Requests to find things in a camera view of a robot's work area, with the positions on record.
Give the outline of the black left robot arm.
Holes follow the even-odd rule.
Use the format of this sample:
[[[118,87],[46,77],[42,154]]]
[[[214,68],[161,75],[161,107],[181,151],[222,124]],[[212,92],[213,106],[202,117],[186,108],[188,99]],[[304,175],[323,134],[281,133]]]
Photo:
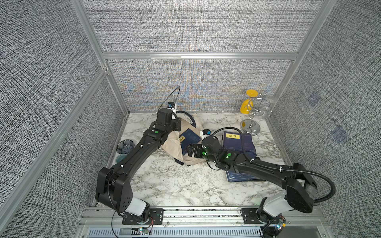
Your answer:
[[[122,217],[132,214],[139,222],[147,222],[150,216],[149,203],[134,197],[131,180],[147,158],[165,143],[168,135],[180,130],[181,119],[176,113],[171,109],[160,109],[156,120],[126,158],[99,171],[96,201],[112,208]]]

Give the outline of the blue book with barcode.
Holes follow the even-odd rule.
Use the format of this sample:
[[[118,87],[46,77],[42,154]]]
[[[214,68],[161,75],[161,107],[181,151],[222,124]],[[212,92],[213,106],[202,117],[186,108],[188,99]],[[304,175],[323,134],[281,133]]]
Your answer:
[[[228,182],[264,181],[263,179],[257,178],[252,175],[244,173],[233,173],[231,171],[226,171],[226,177]]]

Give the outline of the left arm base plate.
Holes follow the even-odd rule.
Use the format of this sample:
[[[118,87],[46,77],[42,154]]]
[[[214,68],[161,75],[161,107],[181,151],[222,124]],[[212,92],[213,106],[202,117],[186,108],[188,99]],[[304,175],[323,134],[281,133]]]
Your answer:
[[[125,216],[123,217],[122,224],[123,225],[162,225],[164,218],[164,209],[155,208],[155,209],[146,209],[143,213],[138,216],[133,213],[125,212]]]

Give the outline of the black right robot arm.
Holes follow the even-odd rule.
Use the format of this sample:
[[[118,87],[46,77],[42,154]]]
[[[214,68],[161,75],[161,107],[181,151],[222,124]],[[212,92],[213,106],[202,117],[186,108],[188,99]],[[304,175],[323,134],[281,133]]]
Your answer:
[[[312,213],[316,203],[331,199],[336,192],[330,178],[308,171],[301,164],[277,165],[251,157],[245,151],[226,150],[214,136],[205,138],[201,144],[188,145],[187,153],[190,157],[213,162],[221,170],[252,175],[282,188],[278,194],[262,199],[256,211],[257,219],[262,223],[280,219],[286,211]],[[330,191],[324,197],[316,198],[318,189],[314,177],[329,184]]]

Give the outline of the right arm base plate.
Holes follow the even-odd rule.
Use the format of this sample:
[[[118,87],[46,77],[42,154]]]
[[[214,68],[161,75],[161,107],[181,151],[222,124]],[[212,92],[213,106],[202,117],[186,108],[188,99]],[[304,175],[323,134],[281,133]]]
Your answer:
[[[244,224],[246,225],[262,225],[266,224],[267,222],[261,221],[259,219],[259,216],[257,214],[258,207],[248,207],[248,208],[241,208],[240,214],[243,218]]]

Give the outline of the dark blue book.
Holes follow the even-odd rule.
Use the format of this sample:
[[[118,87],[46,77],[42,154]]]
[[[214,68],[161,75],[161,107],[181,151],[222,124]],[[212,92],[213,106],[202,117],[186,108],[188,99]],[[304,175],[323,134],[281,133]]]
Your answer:
[[[187,129],[182,134],[180,134],[179,139],[183,156],[187,155],[187,147],[190,144],[197,144],[201,141],[201,137],[191,129]]]

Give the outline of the purple blue book yellow label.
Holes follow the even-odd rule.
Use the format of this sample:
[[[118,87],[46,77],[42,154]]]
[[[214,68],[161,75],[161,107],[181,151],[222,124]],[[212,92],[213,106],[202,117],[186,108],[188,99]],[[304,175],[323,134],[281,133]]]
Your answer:
[[[248,134],[243,135],[245,151],[250,158],[257,157],[257,151],[253,144],[252,137]],[[239,133],[224,132],[223,147],[226,150],[233,150],[243,153],[242,138]]]

